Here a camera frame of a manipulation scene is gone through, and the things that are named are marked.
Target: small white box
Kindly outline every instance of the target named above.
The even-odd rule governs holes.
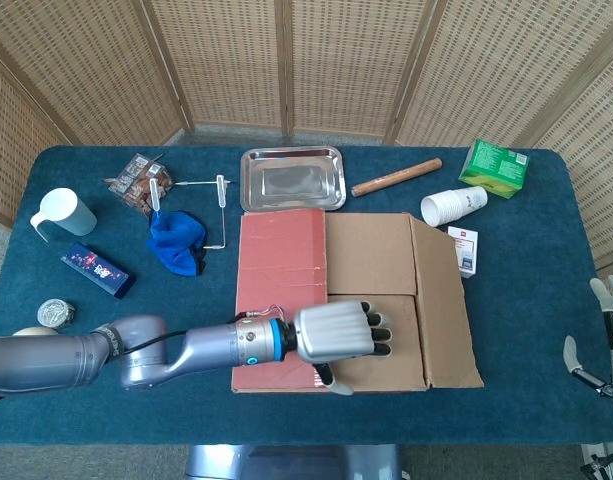
[[[455,239],[459,273],[464,278],[472,277],[477,271],[477,232],[448,227],[448,235]]]

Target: blue ring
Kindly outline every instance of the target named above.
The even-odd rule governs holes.
[[[270,319],[270,328],[273,331],[273,361],[279,362],[282,359],[282,338],[276,318]]]

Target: wooden rolling pin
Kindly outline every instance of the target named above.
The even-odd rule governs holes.
[[[419,165],[414,165],[383,177],[375,178],[373,180],[369,180],[368,182],[355,185],[351,191],[353,193],[353,197],[361,197],[362,195],[374,192],[375,190],[390,187],[396,183],[425,175],[440,168],[442,168],[442,161],[439,158],[433,158],[432,160],[420,163]]]

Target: metal tray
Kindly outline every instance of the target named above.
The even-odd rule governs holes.
[[[257,148],[242,156],[240,203],[247,212],[314,207],[346,201],[342,154],[333,147]]]

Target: floor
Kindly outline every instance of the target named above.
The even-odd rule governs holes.
[[[285,145],[275,132],[231,127],[202,127],[169,144],[254,146]],[[297,135],[292,145],[377,145],[363,137]],[[0,268],[8,232],[0,229]],[[186,446],[84,445],[0,447],[0,479],[181,479]],[[403,468],[413,480],[578,480],[583,463],[579,446],[405,446]]]

